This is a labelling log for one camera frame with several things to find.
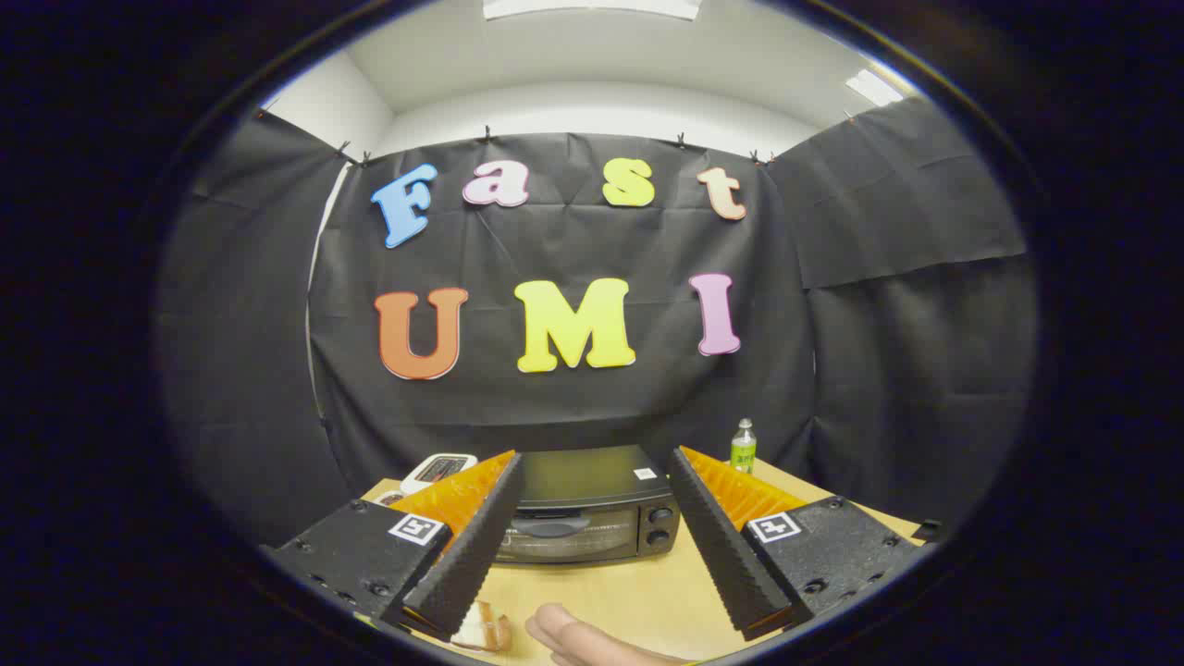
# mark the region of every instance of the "orange letter u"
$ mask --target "orange letter u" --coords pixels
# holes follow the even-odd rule
[[[382,294],[374,300],[378,310],[378,351],[382,365],[403,379],[436,379],[448,374],[461,356],[461,303],[469,293],[461,288],[436,289],[427,302],[436,306],[436,351],[416,356],[411,351],[411,308],[419,296],[411,292]]]

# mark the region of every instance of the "yellow letter m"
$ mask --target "yellow letter m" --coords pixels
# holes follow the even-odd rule
[[[548,335],[568,367],[580,364],[590,335],[592,351],[588,352],[588,365],[618,367],[632,364],[637,354],[629,348],[625,338],[628,293],[629,283],[624,280],[594,280],[584,293],[579,312],[572,312],[554,282],[536,280],[519,284],[514,295],[526,309],[526,356],[519,359],[519,370],[551,372],[559,365],[547,344]]]

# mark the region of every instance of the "white wall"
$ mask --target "white wall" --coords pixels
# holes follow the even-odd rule
[[[546,83],[487,90],[400,114],[374,155],[484,135],[572,132],[684,141],[728,153],[779,154],[824,129],[706,92],[631,83]]]
[[[362,151],[379,154],[375,148],[394,120],[391,107],[346,51],[321,60],[272,100],[268,113],[332,146],[349,141],[346,154],[355,160],[362,159]]]

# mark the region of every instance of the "pink letter i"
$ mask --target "pink letter i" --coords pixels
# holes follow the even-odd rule
[[[728,312],[732,278],[722,273],[701,273],[690,278],[690,286],[699,292],[699,307],[703,313],[703,340],[699,344],[699,353],[707,357],[739,350],[740,338],[732,333],[732,313]]]

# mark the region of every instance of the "blue letter f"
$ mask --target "blue letter f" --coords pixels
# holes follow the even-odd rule
[[[432,165],[419,165],[371,197],[371,201],[378,203],[386,219],[387,248],[399,245],[427,226],[427,218],[416,216],[411,206],[417,206],[422,211],[427,210],[432,196],[427,192],[427,186],[420,181],[429,181],[436,178],[437,173]]]

